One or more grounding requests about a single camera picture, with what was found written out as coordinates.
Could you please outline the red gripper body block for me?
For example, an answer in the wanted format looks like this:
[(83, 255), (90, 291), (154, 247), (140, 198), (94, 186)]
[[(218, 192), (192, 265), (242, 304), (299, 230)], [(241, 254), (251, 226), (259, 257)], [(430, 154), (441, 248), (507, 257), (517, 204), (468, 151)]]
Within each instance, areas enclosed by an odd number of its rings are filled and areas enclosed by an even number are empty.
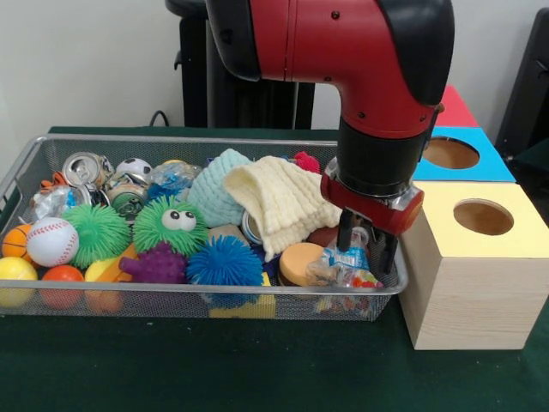
[(337, 179), (322, 176), (322, 196), (342, 210), (365, 218), (373, 227), (400, 236), (415, 222), (424, 201), (424, 192), (411, 185), (401, 196), (394, 198), (368, 197), (351, 191)]

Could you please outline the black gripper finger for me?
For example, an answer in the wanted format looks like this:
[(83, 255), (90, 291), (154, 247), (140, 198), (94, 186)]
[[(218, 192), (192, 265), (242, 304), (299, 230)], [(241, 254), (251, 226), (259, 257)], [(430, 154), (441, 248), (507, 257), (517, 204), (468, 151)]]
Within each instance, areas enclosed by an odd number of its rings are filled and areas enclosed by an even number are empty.
[(393, 267), (398, 239), (391, 233), (382, 233), (382, 236), (383, 249), (380, 254), (378, 268), (380, 273), (389, 274)]
[(342, 211), (338, 227), (336, 247), (339, 251), (345, 252), (351, 245), (353, 234), (353, 213)]

